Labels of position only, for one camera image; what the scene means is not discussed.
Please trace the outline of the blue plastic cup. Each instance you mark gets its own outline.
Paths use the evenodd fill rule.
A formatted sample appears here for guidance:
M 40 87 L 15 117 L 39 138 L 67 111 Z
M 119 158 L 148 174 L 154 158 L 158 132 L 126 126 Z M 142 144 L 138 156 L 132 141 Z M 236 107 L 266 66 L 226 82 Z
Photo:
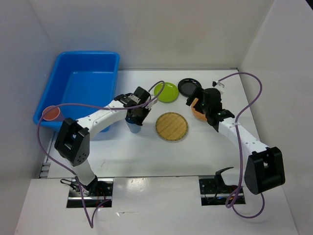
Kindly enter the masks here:
M 127 126 L 128 126 L 128 128 L 129 128 L 129 130 L 130 130 L 132 133 L 138 133 L 138 132 L 141 131 L 141 126 L 135 124 L 135 123 L 132 122 L 131 120 L 126 119 L 126 123 L 127 123 Z

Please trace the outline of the green-rimmed bamboo tray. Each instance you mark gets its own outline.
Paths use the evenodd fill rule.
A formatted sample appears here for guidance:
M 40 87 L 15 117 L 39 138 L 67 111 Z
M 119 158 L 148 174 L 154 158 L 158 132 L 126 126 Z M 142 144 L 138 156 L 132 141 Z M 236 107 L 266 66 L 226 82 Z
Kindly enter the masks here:
M 189 126 L 187 120 L 179 113 L 167 112 L 158 117 L 155 130 L 164 141 L 178 142 L 185 138 Z

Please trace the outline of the pink plastic cup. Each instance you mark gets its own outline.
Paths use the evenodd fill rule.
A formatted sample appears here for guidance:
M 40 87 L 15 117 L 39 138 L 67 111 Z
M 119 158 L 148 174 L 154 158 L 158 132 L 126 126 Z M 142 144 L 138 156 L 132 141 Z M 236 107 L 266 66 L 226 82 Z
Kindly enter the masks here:
M 59 107 L 56 107 L 54 105 L 46 107 L 43 112 L 43 119 L 45 121 L 63 121 L 65 120 L 65 117 Z

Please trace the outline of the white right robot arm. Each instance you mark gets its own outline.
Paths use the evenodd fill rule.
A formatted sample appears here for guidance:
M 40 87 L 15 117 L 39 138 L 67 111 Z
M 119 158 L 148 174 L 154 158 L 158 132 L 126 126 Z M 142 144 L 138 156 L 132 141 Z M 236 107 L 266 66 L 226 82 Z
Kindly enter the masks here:
M 281 186 L 285 183 L 282 152 L 278 147 L 268 147 L 248 132 L 229 111 L 222 108 L 221 93 L 216 88 L 197 87 L 186 104 L 204 114 L 207 123 L 227 137 L 236 147 L 241 148 L 246 162 L 245 186 L 255 195 Z

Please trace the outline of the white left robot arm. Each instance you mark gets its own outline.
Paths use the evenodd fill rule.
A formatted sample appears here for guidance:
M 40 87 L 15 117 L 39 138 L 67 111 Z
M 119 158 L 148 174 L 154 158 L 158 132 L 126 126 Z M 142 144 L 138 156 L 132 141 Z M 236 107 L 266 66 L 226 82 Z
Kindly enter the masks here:
M 120 120 L 126 121 L 132 133 L 138 133 L 156 103 L 154 95 L 137 87 L 134 93 L 116 96 L 104 110 L 100 109 L 77 120 L 67 118 L 63 121 L 54 147 L 70 163 L 81 183 L 80 190 L 85 195 L 93 195 L 101 187 L 88 162 L 90 141 Z

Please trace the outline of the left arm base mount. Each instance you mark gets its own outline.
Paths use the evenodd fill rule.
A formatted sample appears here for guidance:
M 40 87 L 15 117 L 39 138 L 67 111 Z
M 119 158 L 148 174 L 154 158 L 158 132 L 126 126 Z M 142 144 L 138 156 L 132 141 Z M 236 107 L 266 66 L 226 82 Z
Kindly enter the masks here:
M 67 208 L 82 208 L 81 193 L 75 179 L 61 179 L 61 184 L 69 186 Z M 113 193 L 113 178 L 99 178 L 98 183 L 100 186 L 93 189 L 91 193 L 84 186 L 82 186 L 83 197 L 87 208 L 96 208 L 99 204 L 103 203 L 100 207 L 110 208 L 112 206 L 112 193 Z

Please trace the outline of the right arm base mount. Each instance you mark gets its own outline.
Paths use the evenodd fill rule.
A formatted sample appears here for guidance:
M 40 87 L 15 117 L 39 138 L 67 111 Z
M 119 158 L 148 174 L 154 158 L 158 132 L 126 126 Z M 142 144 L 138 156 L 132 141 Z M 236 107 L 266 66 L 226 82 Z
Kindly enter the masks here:
M 220 191 L 214 180 L 214 176 L 200 177 L 199 187 L 202 206 L 225 205 L 230 193 L 237 188 L 236 185 L 226 185 L 226 188 Z

